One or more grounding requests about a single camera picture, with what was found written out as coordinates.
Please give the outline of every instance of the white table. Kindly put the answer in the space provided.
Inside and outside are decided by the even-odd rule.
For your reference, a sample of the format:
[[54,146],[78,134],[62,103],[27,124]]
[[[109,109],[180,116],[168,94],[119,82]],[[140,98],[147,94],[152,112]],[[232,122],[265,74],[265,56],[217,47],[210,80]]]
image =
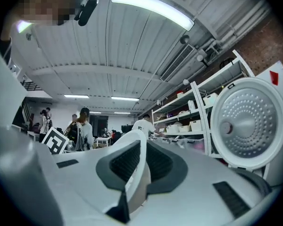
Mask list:
[[106,146],[108,146],[108,142],[109,142],[109,140],[111,140],[111,138],[112,137],[98,137],[98,138],[96,138],[96,147],[98,147],[99,146],[99,141],[101,141],[101,142],[106,142]]
[[36,141],[36,138],[40,136],[40,134],[34,133],[33,131],[28,131],[27,135],[28,136],[33,136],[33,141]]

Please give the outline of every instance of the black and white square pattern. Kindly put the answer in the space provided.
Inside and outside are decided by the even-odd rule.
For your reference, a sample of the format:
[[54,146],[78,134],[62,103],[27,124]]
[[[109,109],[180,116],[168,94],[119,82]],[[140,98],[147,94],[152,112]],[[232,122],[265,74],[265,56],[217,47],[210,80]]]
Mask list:
[[51,154],[62,154],[69,139],[51,127],[42,143],[46,144]]

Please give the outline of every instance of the red sticker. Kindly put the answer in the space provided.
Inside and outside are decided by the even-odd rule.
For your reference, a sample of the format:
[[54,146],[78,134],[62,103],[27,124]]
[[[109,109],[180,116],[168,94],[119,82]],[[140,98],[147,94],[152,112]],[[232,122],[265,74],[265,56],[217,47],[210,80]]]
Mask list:
[[279,74],[276,73],[276,72],[272,72],[272,71],[269,71],[270,72],[270,79],[272,81],[272,83],[274,85],[278,85],[279,83]]

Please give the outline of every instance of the brick wall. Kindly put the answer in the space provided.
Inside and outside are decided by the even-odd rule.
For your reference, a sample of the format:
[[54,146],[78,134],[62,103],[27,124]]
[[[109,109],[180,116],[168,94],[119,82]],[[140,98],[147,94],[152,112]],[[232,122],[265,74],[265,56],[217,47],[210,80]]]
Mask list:
[[[258,75],[279,60],[283,64],[283,28],[281,23],[274,14],[269,14],[244,38],[211,64],[208,69],[194,78],[196,83],[200,84],[216,73],[219,70],[220,63],[225,59],[229,57],[235,58],[232,53],[234,49],[242,56],[255,75]],[[168,98],[169,100],[174,99],[175,96],[176,94],[172,94]]]

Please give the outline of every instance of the ceiling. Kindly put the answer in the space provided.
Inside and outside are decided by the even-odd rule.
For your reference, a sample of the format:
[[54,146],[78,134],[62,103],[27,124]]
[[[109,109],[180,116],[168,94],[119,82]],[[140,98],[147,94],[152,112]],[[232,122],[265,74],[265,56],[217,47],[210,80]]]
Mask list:
[[[33,25],[22,33],[14,30],[12,59],[55,100],[69,101],[63,94],[89,95],[76,102],[94,111],[142,113],[203,66],[194,53],[168,82],[160,80],[183,48],[179,39],[184,34],[195,48],[211,38],[218,40],[260,0],[164,1],[194,20],[189,32],[148,10],[99,0],[84,27],[69,21],[62,26]],[[30,41],[27,33],[32,34]],[[140,100],[114,101],[111,96]]]

